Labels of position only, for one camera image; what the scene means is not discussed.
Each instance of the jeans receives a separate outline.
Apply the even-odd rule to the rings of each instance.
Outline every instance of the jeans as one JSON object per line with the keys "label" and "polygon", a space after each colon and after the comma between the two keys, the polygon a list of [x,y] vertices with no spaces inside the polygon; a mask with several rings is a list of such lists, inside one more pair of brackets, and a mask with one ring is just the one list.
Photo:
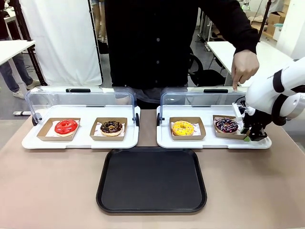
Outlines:
{"label": "jeans", "polygon": [[[6,39],[0,39],[1,41],[9,41],[11,40],[9,37]],[[16,68],[18,70],[18,73],[21,77],[21,79],[24,81],[24,83],[28,86],[30,84],[33,83],[33,79],[30,78],[24,62],[23,62],[23,56],[21,53],[17,54],[16,56],[13,57],[13,61],[16,65]],[[8,86],[8,88],[12,91],[12,92],[17,92],[19,90],[19,86],[16,83],[13,75],[12,75],[12,70],[10,68],[10,64],[9,62],[5,62],[2,65],[0,65],[0,73],[2,74],[4,81],[6,83],[6,85]]]}

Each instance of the transparent cover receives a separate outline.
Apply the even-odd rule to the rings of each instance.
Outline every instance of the transparent cover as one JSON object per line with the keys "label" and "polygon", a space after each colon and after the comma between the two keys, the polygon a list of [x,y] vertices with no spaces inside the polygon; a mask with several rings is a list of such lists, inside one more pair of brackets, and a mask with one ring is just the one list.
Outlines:
{"label": "transparent cover", "polygon": [[36,123],[42,120],[51,108],[59,106],[124,106],[135,120],[135,96],[131,88],[41,86],[30,90],[25,99]]}
{"label": "transparent cover", "polygon": [[223,88],[166,88],[161,95],[160,119],[164,117],[167,107],[209,107],[211,105],[232,105],[245,92],[230,92]]}

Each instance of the black tray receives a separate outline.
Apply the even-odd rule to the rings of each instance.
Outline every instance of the black tray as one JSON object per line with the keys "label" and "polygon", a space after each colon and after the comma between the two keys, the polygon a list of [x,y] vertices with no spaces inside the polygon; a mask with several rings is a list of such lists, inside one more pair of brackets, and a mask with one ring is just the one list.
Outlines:
{"label": "black tray", "polygon": [[96,201],[110,213],[195,212],[207,195],[190,149],[114,149],[105,159]]}

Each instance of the white robotic arm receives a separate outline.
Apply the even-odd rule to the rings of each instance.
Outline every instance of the white robotic arm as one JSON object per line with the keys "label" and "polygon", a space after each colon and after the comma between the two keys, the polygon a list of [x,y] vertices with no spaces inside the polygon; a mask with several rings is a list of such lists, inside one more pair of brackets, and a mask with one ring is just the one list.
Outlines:
{"label": "white robotic arm", "polygon": [[251,128],[250,138],[267,136],[266,125],[284,125],[286,118],[305,119],[305,57],[291,63],[266,79],[257,79],[249,87],[244,112],[244,126]]}

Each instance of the yellow frosted donut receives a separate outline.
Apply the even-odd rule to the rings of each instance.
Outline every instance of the yellow frosted donut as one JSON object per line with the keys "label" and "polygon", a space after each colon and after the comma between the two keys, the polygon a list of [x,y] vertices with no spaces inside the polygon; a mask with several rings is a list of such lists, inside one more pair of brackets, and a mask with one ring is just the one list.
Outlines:
{"label": "yellow frosted donut", "polygon": [[178,121],[173,124],[173,134],[177,136],[191,136],[194,126],[186,121]]}

